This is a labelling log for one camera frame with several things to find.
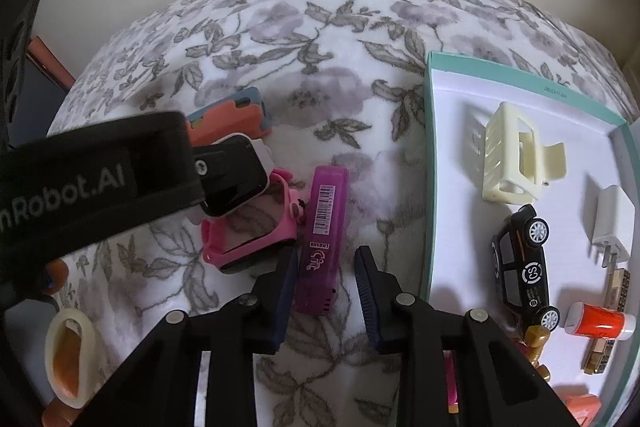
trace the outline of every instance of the glue stick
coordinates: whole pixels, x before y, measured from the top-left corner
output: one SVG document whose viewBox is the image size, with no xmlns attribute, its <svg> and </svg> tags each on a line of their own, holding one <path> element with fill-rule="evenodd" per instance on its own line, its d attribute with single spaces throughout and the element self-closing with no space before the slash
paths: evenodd
<svg viewBox="0 0 640 427">
<path fill-rule="evenodd" d="M 564 331 L 570 335 L 592 339 L 626 341 L 635 329 L 636 318 L 633 315 L 582 302 L 571 305 L 564 323 Z"/>
</svg>

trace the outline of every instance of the smartwatch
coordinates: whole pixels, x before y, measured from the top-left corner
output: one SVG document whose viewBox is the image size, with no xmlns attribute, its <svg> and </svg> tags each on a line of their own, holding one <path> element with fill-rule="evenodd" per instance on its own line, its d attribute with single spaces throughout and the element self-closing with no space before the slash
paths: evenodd
<svg viewBox="0 0 640 427">
<path fill-rule="evenodd" d="M 214 265 L 223 273 L 234 273 L 262 260 L 270 253 L 276 253 L 283 245 L 295 244 L 298 225 L 302 224 L 305 217 L 305 202 L 298 190 L 289 187 L 287 182 L 292 177 L 293 175 L 284 169 L 274 169 L 271 172 L 271 184 L 281 185 L 284 192 L 282 216 L 271 232 L 225 250 L 226 219 L 223 217 L 213 222 L 204 219 L 200 224 L 200 234 L 203 244 L 202 258 L 205 263 Z"/>
<path fill-rule="evenodd" d="M 233 133 L 212 145 L 193 148 L 204 201 L 190 208 L 189 220 L 219 218 L 262 194 L 269 186 L 274 163 L 271 150 L 260 139 Z"/>
</svg>

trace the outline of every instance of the black watch face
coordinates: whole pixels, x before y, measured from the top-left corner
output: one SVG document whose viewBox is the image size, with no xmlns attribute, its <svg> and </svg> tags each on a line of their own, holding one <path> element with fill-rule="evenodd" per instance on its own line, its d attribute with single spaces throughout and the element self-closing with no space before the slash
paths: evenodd
<svg viewBox="0 0 640 427">
<path fill-rule="evenodd" d="M 260 158 L 247 137 L 230 136 L 216 147 L 225 153 L 220 161 L 227 172 L 223 176 L 205 176 L 202 179 L 205 193 L 202 208 L 212 217 L 228 214 L 258 196 L 269 183 Z"/>
</svg>

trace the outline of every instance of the orange container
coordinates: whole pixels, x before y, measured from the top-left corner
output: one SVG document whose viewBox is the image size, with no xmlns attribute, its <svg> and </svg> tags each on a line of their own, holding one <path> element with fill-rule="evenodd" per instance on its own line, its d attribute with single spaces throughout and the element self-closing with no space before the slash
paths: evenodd
<svg viewBox="0 0 640 427">
<path fill-rule="evenodd" d="M 592 339 L 626 341 L 635 329 L 636 318 L 633 315 L 582 302 L 571 305 L 564 323 L 564 331 L 570 335 Z"/>
<path fill-rule="evenodd" d="M 593 394 L 583 394 L 580 396 L 563 396 L 560 398 L 566 408 L 573 415 L 580 427 L 589 427 L 589 424 L 600 410 L 600 400 Z"/>
<path fill-rule="evenodd" d="M 262 109 L 259 105 L 251 103 L 237 107 L 235 100 L 228 100 L 211 107 L 202 118 L 188 121 L 186 126 L 191 145 L 197 147 L 211 145 L 235 132 L 246 134 L 252 139 L 262 138 L 271 129 L 262 130 L 261 122 Z"/>
</svg>

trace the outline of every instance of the pink smartwatch band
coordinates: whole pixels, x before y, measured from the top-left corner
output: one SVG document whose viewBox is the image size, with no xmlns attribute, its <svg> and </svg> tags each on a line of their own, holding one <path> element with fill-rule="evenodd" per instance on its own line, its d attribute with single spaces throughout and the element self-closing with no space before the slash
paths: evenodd
<svg viewBox="0 0 640 427">
<path fill-rule="evenodd" d="M 300 192 L 295 188 L 289 188 L 293 174 L 284 169 L 273 169 L 269 176 L 270 185 L 279 183 L 284 191 L 284 209 L 277 227 L 271 232 L 250 239 L 242 245 L 225 251 L 226 220 L 220 217 L 215 221 L 203 220 L 200 224 L 202 236 L 202 258 L 205 263 L 212 264 L 220 271 L 235 271 L 242 259 L 251 254 L 258 253 L 277 243 L 295 241 L 298 236 L 298 224 L 304 216 L 304 202 Z"/>
</svg>

